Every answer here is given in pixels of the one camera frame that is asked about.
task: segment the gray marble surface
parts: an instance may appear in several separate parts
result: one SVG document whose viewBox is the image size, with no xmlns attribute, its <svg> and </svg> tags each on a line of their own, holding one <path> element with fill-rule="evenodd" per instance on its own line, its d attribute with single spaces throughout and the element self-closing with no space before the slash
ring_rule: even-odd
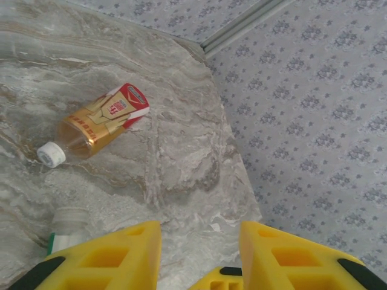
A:
<svg viewBox="0 0 387 290">
<path fill-rule="evenodd" d="M 260 220 L 198 46 L 53 1 L 1 1 L 0 288 L 44 258 L 53 213 L 87 207 L 92 235 L 163 230 L 159 289 L 238 264 L 238 225 Z M 50 170 L 55 124 L 131 82 L 150 113 L 96 156 Z"/>
</svg>

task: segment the floral pattern tile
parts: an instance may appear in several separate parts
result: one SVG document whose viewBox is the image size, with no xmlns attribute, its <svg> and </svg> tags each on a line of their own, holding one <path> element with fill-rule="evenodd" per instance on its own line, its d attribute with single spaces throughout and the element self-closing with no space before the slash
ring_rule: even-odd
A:
<svg viewBox="0 0 387 290">
<path fill-rule="evenodd" d="M 295 1 L 209 66 L 267 223 L 387 280 L 387 1 Z"/>
<path fill-rule="evenodd" d="M 259 0 L 67 0 L 198 43 Z"/>
</svg>

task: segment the bottle label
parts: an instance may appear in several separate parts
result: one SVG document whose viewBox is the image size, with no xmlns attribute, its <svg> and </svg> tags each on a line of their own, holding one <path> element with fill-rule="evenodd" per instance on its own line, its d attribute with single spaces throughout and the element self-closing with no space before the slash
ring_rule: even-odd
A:
<svg viewBox="0 0 387 290">
<path fill-rule="evenodd" d="M 145 96 L 125 83 L 65 118 L 82 131 L 94 155 L 149 112 Z"/>
<path fill-rule="evenodd" d="M 47 255 L 51 255 L 53 252 L 54 239 L 55 239 L 55 233 L 51 233 L 50 238 L 48 239 Z"/>
</svg>

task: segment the white bottle cap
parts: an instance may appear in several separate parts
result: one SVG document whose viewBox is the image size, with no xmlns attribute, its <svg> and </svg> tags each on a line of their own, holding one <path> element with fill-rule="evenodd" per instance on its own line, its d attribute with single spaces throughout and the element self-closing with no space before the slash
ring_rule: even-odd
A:
<svg viewBox="0 0 387 290">
<path fill-rule="evenodd" d="M 54 142 L 47 142 L 40 147 L 37 157 L 49 168 L 55 168 L 66 161 L 65 152 Z"/>
<path fill-rule="evenodd" d="M 55 222 L 83 222 L 88 223 L 89 211 L 83 207 L 60 207 L 55 210 Z"/>
</svg>

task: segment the plastic bottle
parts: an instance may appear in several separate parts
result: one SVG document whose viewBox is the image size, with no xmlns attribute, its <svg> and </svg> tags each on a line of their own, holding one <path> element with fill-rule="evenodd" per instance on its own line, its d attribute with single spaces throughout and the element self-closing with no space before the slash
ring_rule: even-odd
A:
<svg viewBox="0 0 387 290">
<path fill-rule="evenodd" d="M 145 96 L 125 83 L 64 118 L 54 142 L 40 147 L 37 156 L 51 168 L 66 160 L 87 159 L 148 112 Z"/>
<path fill-rule="evenodd" d="M 85 208 L 58 208 L 52 221 L 47 255 L 89 240 L 88 221 L 89 213 Z"/>
</svg>

